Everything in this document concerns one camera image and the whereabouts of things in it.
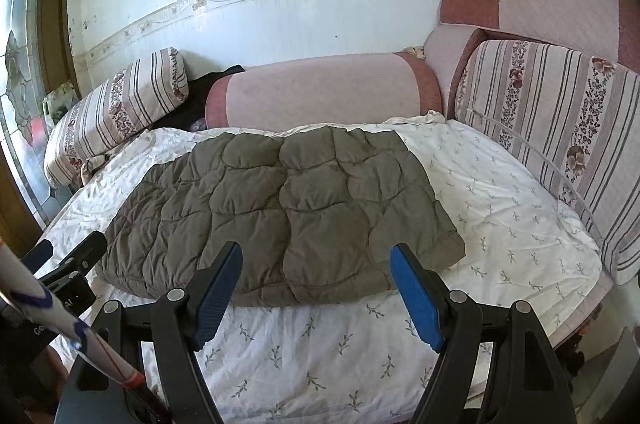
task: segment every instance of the leaf print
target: leaf print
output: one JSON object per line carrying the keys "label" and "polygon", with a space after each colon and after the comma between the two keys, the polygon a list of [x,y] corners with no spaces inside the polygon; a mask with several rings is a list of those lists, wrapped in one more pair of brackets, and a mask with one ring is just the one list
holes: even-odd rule
{"label": "leaf print", "polygon": [[309,322],[305,324],[305,331],[300,334],[300,337],[311,337],[312,330],[316,330],[316,320],[313,318],[309,318]]}
{"label": "leaf print", "polygon": [[429,376],[431,375],[431,371],[433,370],[433,366],[431,368],[429,368],[428,370],[425,368],[424,369],[424,377],[420,378],[420,384],[422,385],[422,388],[424,390],[427,389],[427,383],[429,381]]}
{"label": "leaf print", "polygon": [[411,335],[414,338],[418,337],[418,334],[415,333],[414,322],[411,320],[411,318],[405,319],[404,322],[407,324],[407,327],[404,330],[408,330],[409,332],[411,332]]}
{"label": "leaf print", "polygon": [[280,355],[280,345],[271,349],[271,356],[269,357],[269,360],[278,370],[280,369],[279,362],[282,361],[282,356]]}
{"label": "leaf print", "polygon": [[359,390],[356,390],[353,394],[351,393],[349,394],[349,398],[351,399],[351,402],[348,403],[347,406],[349,406],[350,408],[353,408],[354,411],[360,413],[358,406],[362,403],[358,402],[358,392]]}
{"label": "leaf print", "polygon": [[240,323],[240,335],[241,335],[241,336],[244,336],[244,342],[245,342],[245,343],[248,343],[249,341],[253,341],[253,340],[254,340],[254,338],[252,338],[252,337],[249,335],[249,332],[246,330],[246,328],[244,328],[244,327],[242,326],[242,323]]}
{"label": "leaf print", "polygon": [[380,318],[385,317],[385,315],[382,312],[378,312],[377,308],[378,307],[371,308],[369,306],[369,304],[367,303],[367,310],[369,311],[369,314],[374,314],[376,316],[376,319],[380,319]]}
{"label": "leaf print", "polygon": [[486,276],[486,273],[485,273],[485,272],[482,272],[482,271],[480,270],[480,268],[479,268],[479,267],[474,267],[474,266],[472,265],[472,266],[471,266],[471,270],[476,274],[476,276],[479,276],[479,277],[481,277],[481,278],[483,278],[483,277],[485,277],[485,276]]}
{"label": "leaf print", "polygon": [[206,358],[204,365],[207,366],[210,362],[213,362],[216,360],[216,355],[220,352],[220,349],[218,348],[217,350],[213,350]]}
{"label": "leaf print", "polygon": [[238,388],[240,388],[240,390],[236,391],[236,392],[231,396],[231,398],[235,398],[235,397],[240,398],[240,396],[242,395],[242,392],[243,392],[243,391],[246,391],[246,384],[247,384],[247,381],[246,381],[246,379],[245,379],[245,380],[244,380],[244,383],[242,383],[242,384],[239,384],[239,385],[238,385]]}
{"label": "leaf print", "polygon": [[385,366],[385,373],[382,374],[382,376],[380,377],[380,379],[384,379],[385,377],[391,377],[391,369],[395,368],[395,366],[393,365],[393,363],[391,362],[391,356],[386,356],[386,358],[388,359],[388,361],[384,364]]}
{"label": "leaf print", "polygon": [[318,378],[317,377],[311,377],[311,374],[309,374],[309,371],[306,371],[306,385],[307,386],[311,386],[313,385],[314,388],[316,388],[316,391],[318,391],[318,389],[320,390],[326,390],[326,387],[323,386],[322,384],[319,384],[318,382]]}
{"label": "leaf print", "polygon": [[349,347],[348,343],[349,343],[349,340],[350,340],[352,337],[353,337],[353,334],[349,334],[349,335],[344,334],[344,335],[343,335],[343,339],[344,339],[344,341],[343,341],[343,342],[341,342],[341,343],[338,343],[338,353],[339,353],[340,355],[342,355],[342,353],[344,352],[344,350],[345,350],[346,348],[348,348],[348,347]]}
{"label": "leaf print", "polygon": [[275,420],[284,407],[285,404],[283,402],[279,402],[273,407],[273,409],[270,409],[269,413],[271,413],[271,416],[269,417],[269,420]]}

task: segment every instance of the black cloth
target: black cloth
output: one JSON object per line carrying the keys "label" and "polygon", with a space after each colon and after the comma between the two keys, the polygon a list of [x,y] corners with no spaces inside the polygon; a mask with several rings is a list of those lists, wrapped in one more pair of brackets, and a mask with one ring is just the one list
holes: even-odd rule
{"label": "black cloth", "polygon": [[204,108],[207,96],[213,84],[226,76],[244,72],[244,68],[235,65],[223,72],[210,72],[201,78],[189,82],[189,97],[170,114],[153,123],[149,129],[177,128],[178,130],[191,131],[191,126],[204,118]]}

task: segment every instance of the white sheet with leaf pattern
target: white sheet with leaf pattern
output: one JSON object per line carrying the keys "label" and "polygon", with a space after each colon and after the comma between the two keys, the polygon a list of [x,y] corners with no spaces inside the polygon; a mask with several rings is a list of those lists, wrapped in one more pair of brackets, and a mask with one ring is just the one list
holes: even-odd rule
{"label": "white sheet with leaf pattern", "polygon": [[[578,217],[487,137],[444,122],[439,114],[360,128],[397,131],[425,166],[466,243],[466,257],[442,275],[450,288],[488,304],[526,299],[550,334],[596,285],[602,269],[598,250]],[[56,258],[49,267],[91,230],[104,230],[151,165],[222,131],[240,130],[141,134],[76,194],[47,231]],[[146,302],[93,273],[88,278],[98,295],[88,320],[109,298],[126,306]],[[70,365],[68,344],[58,338],[56,348]],[[229,423],[369,424],[399,422],[412,413],[436,355],[417,337],[398,293],[389,292],[334,306],[229,308],[199,359]],[[490,347],[483,345],[472,394],[482,391],[489,360]],[[149,384],[158,389],[150,345],[145,364]]]}

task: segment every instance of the floral striped cushion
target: floral striped cushion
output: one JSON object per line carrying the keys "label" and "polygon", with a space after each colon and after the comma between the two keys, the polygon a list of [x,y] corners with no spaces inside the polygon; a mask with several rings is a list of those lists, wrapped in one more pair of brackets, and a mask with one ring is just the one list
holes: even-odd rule
{"label": "floral striped cushion", "polygon": [[154,52],[92,91],[54,128],[45,155],[52,187],[71,184],[82,163],[102,155],[180,106],[189,95],[182,56]]}
{"label": "floral striped cushion", "polygon": [[581,217],[618,283],[640,269],[640,78],[623,65],[542,43],[481,43],[456,117],[522,162]]}

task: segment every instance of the blue gripper pad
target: blue gripper pad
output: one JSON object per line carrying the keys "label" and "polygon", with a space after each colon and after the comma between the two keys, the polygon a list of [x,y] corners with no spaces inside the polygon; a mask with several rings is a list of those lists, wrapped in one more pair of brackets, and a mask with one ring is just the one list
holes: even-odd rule
{"label": "blue gripper pad", "polygon": [[241,272],[242,249],[234,243],[196,309],[197,326],[191,338],[196,350],[201,350],[216,335]]}
{"label": "blue gripper pad", "polygon": [[438,311],[397,245],[391,250],[389,267],[418,335],[439,354],[444,347],[444,338],[440,332]]}

